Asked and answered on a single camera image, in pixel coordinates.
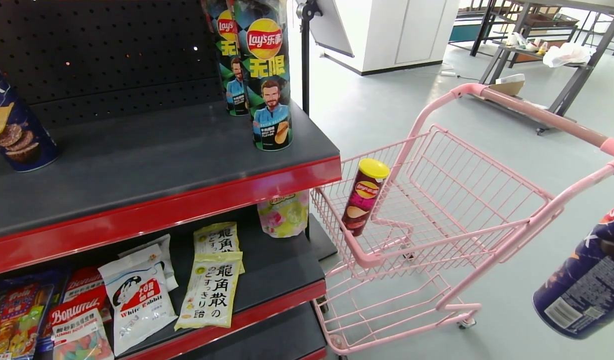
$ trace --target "lay's chip can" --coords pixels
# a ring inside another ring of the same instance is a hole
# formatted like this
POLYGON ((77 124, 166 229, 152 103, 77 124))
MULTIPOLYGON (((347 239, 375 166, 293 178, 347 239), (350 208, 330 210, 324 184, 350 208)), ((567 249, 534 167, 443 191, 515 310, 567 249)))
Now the lay's chip can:
POLYGON ((228 0, 249 73, 253 139, 264 151, 291 145, 291 91, 286 0, 228 0))
POLYGON ((58 148, 0 71, 0 153, 14 171, 25 173, 58 157, 58 148))
POLYGON ((227 112, 232 116, 248 116, 249 74, 238 52, 238 32, 227 7, 227 0, 202 0, 201 6, 217 51, 218 73, 227 112))
POLYGON ((614 208, 533 294, 540 318, 582 340, 614 321, 614 208))

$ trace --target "pegboard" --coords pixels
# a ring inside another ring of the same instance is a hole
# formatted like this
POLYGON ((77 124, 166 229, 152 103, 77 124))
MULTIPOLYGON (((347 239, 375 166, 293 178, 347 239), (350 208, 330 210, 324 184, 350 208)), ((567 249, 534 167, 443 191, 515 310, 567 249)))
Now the pegboard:
POLYGON ((221 98, 199 1, 0 0, 0 69, 48 128, 221 98))

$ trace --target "yellow lid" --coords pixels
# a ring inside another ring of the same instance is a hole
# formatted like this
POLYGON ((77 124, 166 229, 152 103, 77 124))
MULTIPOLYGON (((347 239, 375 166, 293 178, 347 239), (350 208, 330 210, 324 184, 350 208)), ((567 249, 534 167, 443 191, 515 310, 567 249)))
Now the yellow lid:
POLYGON ((375 159, 362 159, 358 165, 360 171, 374 179, 386 179, 389 176, 389 167, 375 159))

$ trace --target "gray floor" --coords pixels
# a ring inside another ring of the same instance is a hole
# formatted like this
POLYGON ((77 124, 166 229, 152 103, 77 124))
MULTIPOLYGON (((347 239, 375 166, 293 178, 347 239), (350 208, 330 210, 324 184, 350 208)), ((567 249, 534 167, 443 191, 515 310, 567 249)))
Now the gray floor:
MULTIPOLYGON (((297 47, 292 50, 292 97, 299 102, 300 64, 295 51, 297 47)), ((313 53, 311 118, 340 148, 343 158, 404 139, 425 104, 465 82, 437 75, 441 69, 453 68, 461 76, 479 78, 490 59, 469 57, 467 51, 449 46, 442 66, 360 77, 313 53)), ((521 95, 548 105, 571 71, 535 63, 518 64, 507 72, 524 73, 527 84, 521 95)), ((568 116, 614 136, 614 57, 602 59, 568 116)), ((597 148, 566 133, 537 136, 535 123, 512 118, 471 98, 456 100, 428 121, 448 128, 555 194, 609 160, 597 148)), ((614 359, 614 323, 588 340, 572 341, 544 325, 531 305, 533 292, 613 205, 614 177, 574 199, 560 218, 512 260, 496 266, 468 289, 462 299, 483 304, 474 328, 449 326, 354 353, 350 360, 614 359)), ((331 262, 334 260, 323 266, 330 267, 331 262)), ((375 282, 363 300, 414 289, 414 282, 411 276, 375 282)))

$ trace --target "pink shopping cart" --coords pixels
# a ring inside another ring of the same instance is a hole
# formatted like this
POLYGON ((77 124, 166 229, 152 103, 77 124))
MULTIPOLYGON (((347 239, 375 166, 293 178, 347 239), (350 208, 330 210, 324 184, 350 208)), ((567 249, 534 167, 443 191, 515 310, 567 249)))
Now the pink shopping cart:
POLYGON ((403 141, 343 161, 343 179, 311 193, 341 257, 327 272, 327 296, 314 301, 325 338, 341 359, 443 326, 475 325, 482 305, 462 301, 460 293, 512 257, 570 199, 614 175, 613 160, 552 196, 437 125, 421 132, 431 112, 465 94, 532 116, 614 156, 613 138, 484 85, 464 84, 427 105, 403 141), (391 173, 367 227, 354 237, 341 213, 363 158, 384 162, 391 173), (402 282, 393 284, 401 276, 419 284, 401 289, 402 282))

